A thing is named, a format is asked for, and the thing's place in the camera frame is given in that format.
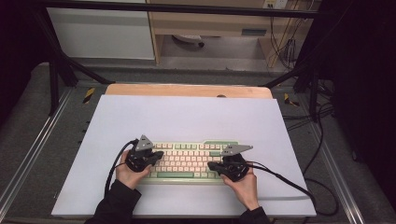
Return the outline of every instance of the person's right hand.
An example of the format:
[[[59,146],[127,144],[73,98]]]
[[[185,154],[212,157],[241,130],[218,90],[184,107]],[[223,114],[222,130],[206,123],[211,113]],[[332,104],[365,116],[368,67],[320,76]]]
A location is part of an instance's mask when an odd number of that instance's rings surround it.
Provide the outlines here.
[[[224,184],[233,189],[236,198],[248,210],[252,211],[260,207],[257,198],[257,177],[253,174],[253,168],[249,167],[247,175],[237,182],[233,182],[226,175],[221,175],[221,178],[223,179]]]

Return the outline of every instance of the person's left hand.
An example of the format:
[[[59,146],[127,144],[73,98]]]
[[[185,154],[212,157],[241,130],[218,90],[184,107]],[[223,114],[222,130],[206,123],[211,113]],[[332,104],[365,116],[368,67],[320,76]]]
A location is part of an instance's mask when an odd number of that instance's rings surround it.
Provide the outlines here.
[[[128,155],[128,150],[124,151],[121,155],[120,163],[124,163]],[[152,165],[146,167],[140,173],[132,171],[126,164],[120,165],[116,168],[116,179],[118,179],[122,184],[130,189],[135,189],[139,184],[140,180],[149,174],[149,170]]]

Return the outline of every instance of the mechanical keyboard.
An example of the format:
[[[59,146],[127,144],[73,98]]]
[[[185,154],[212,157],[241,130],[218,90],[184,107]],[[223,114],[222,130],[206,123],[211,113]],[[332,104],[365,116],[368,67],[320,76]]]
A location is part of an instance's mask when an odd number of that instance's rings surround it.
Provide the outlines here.
[[[220,152],[236,141],[161,142],[153,143],[153,151],[163,157],[151,167],[142,184],[222,184],[217,172],[207,167],[209,161],[221,161]]]

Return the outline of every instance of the green keycap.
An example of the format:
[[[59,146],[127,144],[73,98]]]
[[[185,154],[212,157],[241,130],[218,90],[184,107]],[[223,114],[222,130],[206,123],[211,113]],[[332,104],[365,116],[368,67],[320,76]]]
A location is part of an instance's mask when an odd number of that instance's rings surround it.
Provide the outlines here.
[[[219,157],[220,156],[220,152],[219,151],[211,151],[211,152],[209,152],[209,156],[211,156],[211,157]]]
[[[157,178],[194,178],[194,173],[192,172],[159,172]]]

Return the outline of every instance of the black jacket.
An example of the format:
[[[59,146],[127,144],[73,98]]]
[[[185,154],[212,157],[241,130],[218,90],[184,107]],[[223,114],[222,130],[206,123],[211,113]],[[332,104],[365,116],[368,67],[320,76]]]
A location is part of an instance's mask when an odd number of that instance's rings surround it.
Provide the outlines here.
[[[107,196],[99,202],[93,217],[88,219],[85,224],[133,223],[132,212],[140,196],[137,189],[130,190],[119,180],[116,180]],[[241,224],[270,223],[262,207],[253,211],[247,210],[241,215],[239,222]]]

